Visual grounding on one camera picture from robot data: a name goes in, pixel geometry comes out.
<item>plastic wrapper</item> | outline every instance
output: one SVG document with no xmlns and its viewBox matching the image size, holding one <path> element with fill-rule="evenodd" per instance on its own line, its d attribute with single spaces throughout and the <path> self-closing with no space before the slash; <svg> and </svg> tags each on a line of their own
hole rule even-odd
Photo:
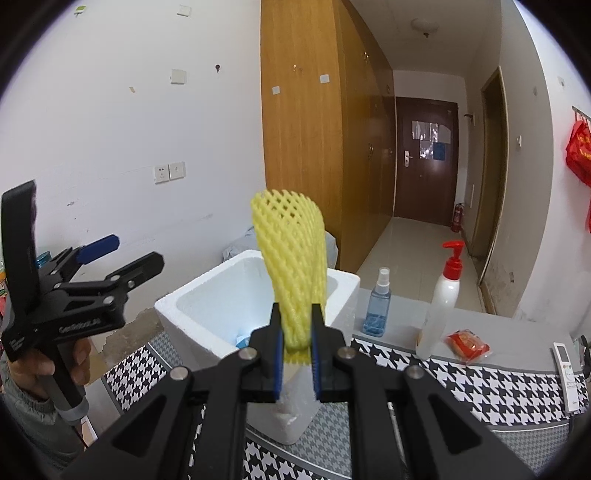
<svg viewBox="0 0 591 480">
<path fill-rule="evenodd" d="M 458 330 L 447 335 L 446 343 L 464 363 L 484 360 L 492 353 L 491 347 L 470 330 Z"/>
</svg>

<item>wall switch plate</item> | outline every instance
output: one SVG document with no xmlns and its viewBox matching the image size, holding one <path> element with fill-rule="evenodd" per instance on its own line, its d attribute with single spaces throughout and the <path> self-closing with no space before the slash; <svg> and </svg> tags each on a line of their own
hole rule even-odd
<svg viewBox="0 0 591 480">
<path fill-rule="evenodd" d="M 154 183 L 162 183 L 170 180 L 168 165 L 156 165 L 154 167 Z"/>
<path fill-rule="evenodd" d="M 179 5 L 177 15 L 180 15 L 181 17 L 190 17 L 191 10 L 191 7 L 187 7 L 187 5 Z"/>
<path fill-rule="evenodd" d="M 169 163 L 168 170 L 170 171 L 170 180 L 183 179 L 186 174 L 184 161 Z"/>
<path fill-rule="evenodd" d="M 187 72 L 173 69 L 170 74 L 170 83 L 173 85 L 184 85 L 187 83 Z"/>
</svg>

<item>white lotion bottle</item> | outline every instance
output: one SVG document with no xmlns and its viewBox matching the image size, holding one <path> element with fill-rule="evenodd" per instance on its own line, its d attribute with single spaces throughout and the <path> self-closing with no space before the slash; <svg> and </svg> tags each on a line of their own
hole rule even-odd
<svg viewBox="0 0 591 480">
<path fill-rule="evenodd" d="M 456 305 L 460 293 L 460 276 L 462 275 L 461 240 L 446 242 L 443 248 L 453 248 L 453 256 L 445 263 L 443 274 L 437 280 L 431 306 L 427 311 L 423 329 L 418 334 L 416 354 L 421 360 L 428 360 L 441 340 L 447 318 Z"/>
</svg>

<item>wooden cabinet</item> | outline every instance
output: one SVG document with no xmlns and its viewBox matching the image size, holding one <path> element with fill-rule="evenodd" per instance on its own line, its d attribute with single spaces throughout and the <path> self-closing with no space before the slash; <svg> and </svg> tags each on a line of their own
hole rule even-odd
<svg viewBox="0 0 591 480">
<path fill-rule="evenodd" d="M 262 0 L 261 83 L 267 188 L 312 198 L 357 271 L 394 202 L 386 57 L 349 0 Z"/>
</svg>

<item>blue paper on door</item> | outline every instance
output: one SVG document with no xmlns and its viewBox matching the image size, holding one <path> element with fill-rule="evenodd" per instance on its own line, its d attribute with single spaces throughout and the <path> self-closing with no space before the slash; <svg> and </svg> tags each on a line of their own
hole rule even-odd
<svg viewBox="0 0 591 480">
<path fill-rule="evenodd" d="M 433 142 L 433 160 L 445 160 L 445 143 Z"/>
</svg>

